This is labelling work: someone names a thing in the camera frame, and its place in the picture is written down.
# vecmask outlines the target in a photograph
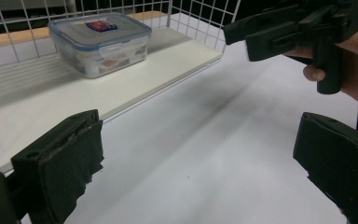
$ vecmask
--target food inside container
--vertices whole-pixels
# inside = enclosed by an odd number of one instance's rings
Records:
[[[150,27],[119,13],[51,21],[50,37],[64,61],[96,78],[143,61]]]

